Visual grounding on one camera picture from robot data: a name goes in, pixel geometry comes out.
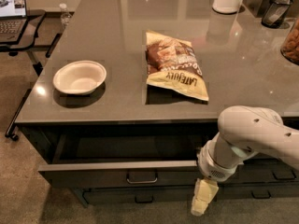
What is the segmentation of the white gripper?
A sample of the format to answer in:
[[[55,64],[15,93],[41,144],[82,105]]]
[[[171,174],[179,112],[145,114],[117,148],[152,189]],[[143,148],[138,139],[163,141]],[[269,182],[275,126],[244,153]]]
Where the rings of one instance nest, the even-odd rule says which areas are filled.
[[[206,178],[197,179],[195,183],[191,213],[200,217],[219,190],[217,182],[224,182],[235,173],[238,159],[222,140],[208,141],[197,154],[197,159],[199,170]]]

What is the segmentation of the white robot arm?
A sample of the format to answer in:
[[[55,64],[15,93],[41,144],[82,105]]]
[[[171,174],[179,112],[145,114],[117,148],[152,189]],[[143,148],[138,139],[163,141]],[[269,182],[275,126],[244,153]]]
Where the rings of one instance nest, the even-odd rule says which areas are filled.
[[[269,108],[236,105],[224,109],[218,118],[218,133],[197,154],[203,177],[195,182],[191,213],[203,215],[219,190],[218,184],[259,153],[298,170],[299,131],[285,126],[280,115]]]

